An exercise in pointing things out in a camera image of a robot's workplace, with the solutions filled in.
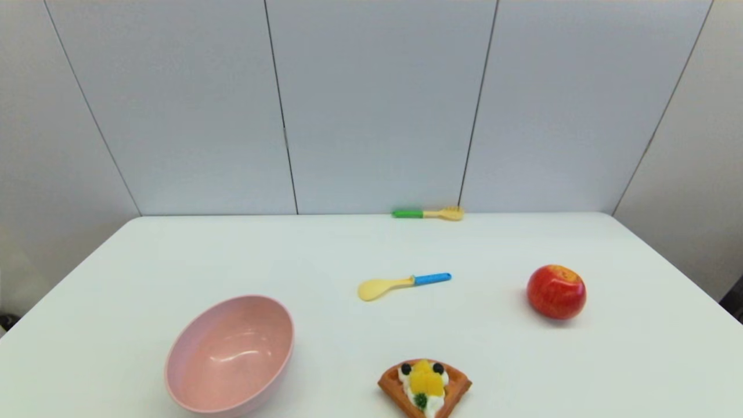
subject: spoon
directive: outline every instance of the spoon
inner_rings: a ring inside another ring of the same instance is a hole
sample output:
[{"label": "spoon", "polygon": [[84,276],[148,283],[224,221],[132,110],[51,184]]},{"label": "spoon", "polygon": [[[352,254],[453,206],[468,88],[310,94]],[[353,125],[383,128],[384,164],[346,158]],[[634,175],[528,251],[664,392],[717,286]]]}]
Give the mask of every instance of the spoon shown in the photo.
[{"label": "spoon", "polygon": [[447,221],[461,221],[464,211],[459,206],[449,206],[441,210],[396,210],[395,218],[441,218]]},{"label": "spoon", "polygon": [[449,273],[429,274],[427,276],[410,276],[399,280],[373,279],[359,285],[359,298],[369,302],[387,293],[390,289],[400,287],[420,286],[422,284],[444,282],[451,280]]}]

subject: red apple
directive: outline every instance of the red apple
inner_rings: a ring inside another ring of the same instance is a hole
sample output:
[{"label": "red apple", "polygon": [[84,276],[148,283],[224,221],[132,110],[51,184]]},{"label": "red apple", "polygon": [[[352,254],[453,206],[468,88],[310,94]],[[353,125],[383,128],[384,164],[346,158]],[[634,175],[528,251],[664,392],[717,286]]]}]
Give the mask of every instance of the red apple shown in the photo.
[{"label": "red apple", "polygon": [[544,316],[570,319],[585,305],[583,279],[567,267],[550,264],[540,267],[526,287],[529,303]]}]

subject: pink bowl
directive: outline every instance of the pink bowl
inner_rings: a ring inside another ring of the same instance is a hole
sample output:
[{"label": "pink bowl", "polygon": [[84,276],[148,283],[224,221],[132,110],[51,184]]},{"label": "pink bowl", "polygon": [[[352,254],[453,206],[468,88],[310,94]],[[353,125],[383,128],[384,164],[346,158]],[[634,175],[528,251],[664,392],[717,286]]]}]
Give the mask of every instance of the pink bowl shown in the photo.
[{"label": "pink bowl", "polygon": [[175,340],[165,385],[189,411],[240,417],[276,390],[293,344],[294,326],[281,303],[257,295],[229,299],[199,315]]}]

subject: green handle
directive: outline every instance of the green handle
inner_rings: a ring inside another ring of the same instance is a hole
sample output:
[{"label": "green handle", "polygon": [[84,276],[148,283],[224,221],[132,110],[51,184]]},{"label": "green handle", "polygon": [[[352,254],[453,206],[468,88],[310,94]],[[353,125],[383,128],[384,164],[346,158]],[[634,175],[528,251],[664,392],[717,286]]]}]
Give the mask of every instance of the green handle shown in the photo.
[{"label": "green handle", "polygon": [[396,210],[392,212],[393,218],[422,218],[422,210]]}]

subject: waffle slice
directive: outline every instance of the waffle slice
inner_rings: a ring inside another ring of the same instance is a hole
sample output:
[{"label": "waffle slice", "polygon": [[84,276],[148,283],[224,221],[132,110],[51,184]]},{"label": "waffle slice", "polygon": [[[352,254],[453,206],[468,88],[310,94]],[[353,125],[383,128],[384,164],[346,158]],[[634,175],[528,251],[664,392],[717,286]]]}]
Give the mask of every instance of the waffle slice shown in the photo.
[{"label": "waffle slice", "polygon": [[[390,367],[386,372],[384,372],[378,382],[379,387],[382,388],[384,393],[387,393],[387,396],[395,401],[395,404],[403,410],[408,418],[426,418],[426,416],[423,411],[410,402],[410,399],[408,399],[408,396],[405,394],[403,383],[400,382],[398,378],[398,369],[403,363],[415,364],[419,360],[420,359],[403,361]],[[444,395],[444,406],[438,410],[435,416],[435,418],[447,418],[452,411],[454,411],[454,407],[459,403],[459,400],[462,398],[464,393],[470,389],[472,382],[467,378],[467,375],[454,367],[440,361],[430,361],[441,363],[449,374],[449,384],[445,387],[446,395]]]}]

